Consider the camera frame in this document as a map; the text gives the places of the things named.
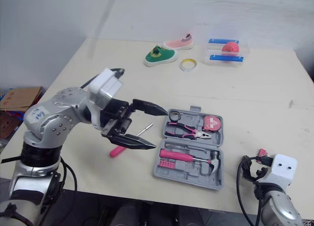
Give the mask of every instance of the white table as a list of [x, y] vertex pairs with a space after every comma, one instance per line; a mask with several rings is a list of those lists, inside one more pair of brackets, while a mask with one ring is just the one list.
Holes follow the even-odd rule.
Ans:
[[[154, 102], [166, 110], [188, 110], [190, 105], [224, 119], [225, 186], [208, 190], [153, 176], [157, 150], [127, 150], [115, 159], [115, 147], [93, 129], [79, 124], [68, 136], [62, 157], [75, 170], [78, 190], [90, 193], [182, 204], [214, 210], [240, 212], [236, 197], [236, 168], [243, 155], [254, 156], [260, 148], [298, 159], [298, 169], [287, 193], [303, 218], [314, 218], [314, 85], [293, 51], [251, 52], [240, 68], [214, 67], [201, 63], [202, 48], [180, 52], [171, 64], [147, 68], [145, 55], [152, 42], [87, 39], [60, 73], [42, 100], [62, 88], [80, 86], [105, 67], [126, 69], [124, 86], [115, 98]], [[199, 62], [197, 70], [184, 73], [182, 59]], [[162, 140], [164, 117], [143, 112], [132, 116], [128, 133], [136, 134], [153, 122], [142, 137], [156, 145]], [[4, 149], [1, 158], [19, 155], [24, 124]], [[11, 178], [14, 163], [1, 165], [1, 177]], [[68, 176], [65, 188], [73, 189]], [[241, 182], [244, 206], [257, 213], [253, 184]]]

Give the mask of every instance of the plastic container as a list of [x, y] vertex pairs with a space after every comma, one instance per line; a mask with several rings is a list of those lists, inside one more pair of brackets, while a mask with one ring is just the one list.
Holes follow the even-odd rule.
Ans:
[[[178, 111], [180, 113], [181, 119], [177, 121], [178, 123], [193, 126], [199, 131], [202, 130], [204, 125], [204, 117], [213, 116], [210, 114], [200, 113], [201, 108], [198, 106], [191, 106], [190, 111], [170, 109], [169, 112], [171, 111]], [[188, 183], [204, 188], [215, 190], [221, 189], [224, 185], [224, 159], [223, 152], [219, 146], [222, 145], [223, 142], [223, 120], [220, 116], [214, 116], [221, 122], [220, 129], [216, 132], [209, 132], [212, 135], [211, 139], [197, 138], [195, 140], [165, 135], [166, 131], [175, 134], [186, 133], [177, 127], [167, 126], [167, 122], [170, 122], [169, 117], [167, 117], [163, 128], [163, 135], [165, 136], [165, 139], [162, 140], [159, 146], [158, 157], [154, 166], [154, 175], [160, 178]], [[216, 154], [217, 159], [219, 160], [218, 168], [214, 173], [212, 173], [213, 166], [206, 162], [189, 162], [160, 157], [161, 150], [188, 154], [192, 155], [194, 158], [202, 160], [212, 160], [214, 154]], [[164, 167], [161, 163], [166, 163], [169, 166]]]
[[[238, 45], [238, 52], [223, 51], [223, 47], [234, 42]], [[237, 39], [210, 38], [204, 47], [204, 63], [221, 66], [240, 66], [249, 54], [246, 43]]]

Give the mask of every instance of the pink tape measure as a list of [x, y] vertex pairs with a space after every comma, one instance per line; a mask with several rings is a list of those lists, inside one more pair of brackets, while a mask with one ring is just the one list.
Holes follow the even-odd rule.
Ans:
[[203, 130], [218, 131], [221, 128], [221, 121], [218, 117], [205, 116]]

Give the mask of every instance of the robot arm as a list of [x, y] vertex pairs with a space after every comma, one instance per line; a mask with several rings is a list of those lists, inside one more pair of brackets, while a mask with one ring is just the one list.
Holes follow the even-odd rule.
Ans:
[[21, 156], [2, 160], [16, 161], [10, 183], [10, 200], [0, 204], [0, 225], [35, 226], [53, 204], [63, 185], [57, 172], [60, 152], [67, 136], [78, 123], [92, 123], [110, 142], [130, 149], [152, 149], [154, 144], [125, 134], [135, 110], [160, 116], [167, 112], [160, 106], [141, 100], [132, 104], [112, 97], [121, 88], [119, 77], [124, 69], [105, 69], [90, 81], [87, 92], [71, 87], [50, 100], [32, 106], [25, 113]]
[[[257, 177], [251, 176], [251, 160], [257, 160], [263, 167], [257, 170]], [[255, 225], [259, 223], [259, 217], [265, 226], [301, 226], [302, 218], [294, 208], [290, 197], [285, 193], [291, 184], [297, 160], [285, 155], [277, 154], [273, 158], [268, 156], [247, 157], [244, 156], [237, 173], [237, 195], [244, 216], [251, 226], [254, 224], [247, 217], [239, 194], [239, 173], [243, 170], [243, 178], [255, 184], [254, 194], [259, 200], [259, 212]]]

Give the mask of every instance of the sticker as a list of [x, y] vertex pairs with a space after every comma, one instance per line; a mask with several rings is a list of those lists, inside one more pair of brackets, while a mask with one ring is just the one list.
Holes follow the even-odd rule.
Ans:
[[45, 109], [43, 106], [39, 106], [31, 110], [26, 119], [29, 123], [33, 124], [39, 122], [41, 119], [49, 114], [50, 112], [47, 109]]
[[209, 119], [209, 124], [210, 124], [210, 127], [211, 127], [211, 128], [214, 128], [214, 118], [213, 118], [213, 117], [211, 117], [211, 118]]

